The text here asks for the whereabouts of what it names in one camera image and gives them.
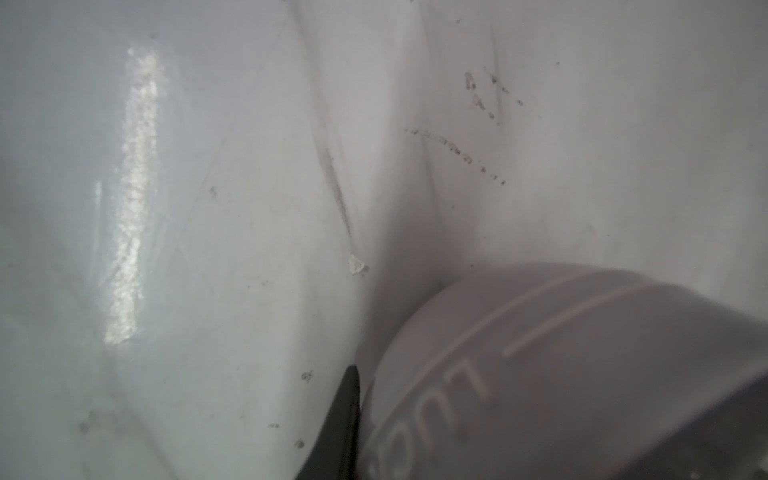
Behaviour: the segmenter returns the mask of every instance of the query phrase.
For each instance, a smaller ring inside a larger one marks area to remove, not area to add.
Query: white surface
[[[0,475],[292,478],[489,266],[765,316],[766,51],[760,0],[6,0]]]

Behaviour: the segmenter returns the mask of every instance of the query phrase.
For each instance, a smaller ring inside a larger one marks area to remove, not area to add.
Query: black pointed object
[[[360,377],[348,366],[315,446],[296,480],[352,480],[355,473]]]

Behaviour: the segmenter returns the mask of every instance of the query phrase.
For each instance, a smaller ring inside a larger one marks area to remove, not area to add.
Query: gray plastic object
[[[754,466],[768,448],[766,375],[768,325],[682,287],[566,264],[482,273],[427,302],[385,352],[356,474],[736,478],[707,462],[744,432],[704,423],[746,412]]]

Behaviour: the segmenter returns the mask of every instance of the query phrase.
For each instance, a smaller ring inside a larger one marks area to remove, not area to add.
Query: glossy white surface
[[[766,316],[766,51],[760,0],[1,3],[2,477],[292,478],[494,265]]]

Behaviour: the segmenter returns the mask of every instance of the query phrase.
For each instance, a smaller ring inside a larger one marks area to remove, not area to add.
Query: curved raised stripe
[[[432,372],[432,370],[440,364],[448,355],[453,353],[454,350],[459,348],[464,342],[471,339],[475,334],[478,332],[481,332],[486,326],[488,326],[490,323],[492,323],[494,320],[497,320],[499,317],[503,316],[505,313],[507,313],[509,310],[515,308],[516,306],[519,306],[523,304],[523,302],[526,302],[530,299],[535,298],[536,296],[541,295],[542,293],[551,290],[555,288],[556,286],[560,286],[563,283],[571,282],[576,279],[584,278],[586,276],[593,275],[595,273],[605,272],[610,270],[586,270],[581,271],[578,273],[573,273],[571,275],[565,275],[560,278],[557,278],[555,280],[552,280],[549,283],[545,283],[544,285],[537,286],[522,295],[516,297],[513,300],[510,300],[509,302],[505,303],[504,305],[500,306],[496,310],[492,311],[487,317],[485,317],[480,322],[477,322],[475,325],[473,325],[471,328],[467,329],[462,335],[457,337],[453,342],[451,342],[448,346],[446,346],[438,355],[432,358],[432,360],[427,363],[424,368],[419,371],[418,374],[409,382],[409,384],[403,389],[400,396],[397,398],[396,401],[389,407],[389,409],[386,411],[384,416],[382,417],[382,421],[373,429],[373,432],[371,432],[371,436],[368,437],[368,440],[366,441],[366,444],[362,447],[362,450],[360,450],[360,453],[358,455],[358,459],[362,461],[362,457],[368,452],[368,449],[370,449],[371,444],[373,444],[373,441],[376,439],[376,436],[381,432],[381,429],[383,428],[384,424],[387,423],[387,420],[389,420],[389,416],[392,414],[392,412],[395,411],[395,409],[400,405],[400,403],[410,394],[410,392],[427,376],[429,373]]]
[[[556,329],[560,328],[561,326],[565,325],[566,323],[576,318],[578,315],[588,310],[592,310],[593,308],[596,308],[600,305],[604,305],[605,303],[610,302],[611,300],[621,298],[622,296],[629,295],[630,293],[636,293],[641,290],[645,290],[648,287],[659,286],[659,285],[663,285],[663,284],[648,281],[648,282],[642,282],[642,283],[635,283],[632,285],[619,286],[618,288],[609,290],[606,293],[602,293],[601,295],[593,296],[589,300],[585,300],[584,302],[577,303],[573,307],[563,312],[560,312],[559,314],[543,322],[541,325],[537,326],[530,332],[524,334],[522,337],[520,337],[520,339],[507,345],[502,350],[502,355],[504,356],[504,358],[508,359],[514,354],[519,353],[524,348],[530,346],[533,342],[540,340],[543,336],[546,336],[547,334],[552,333]]]

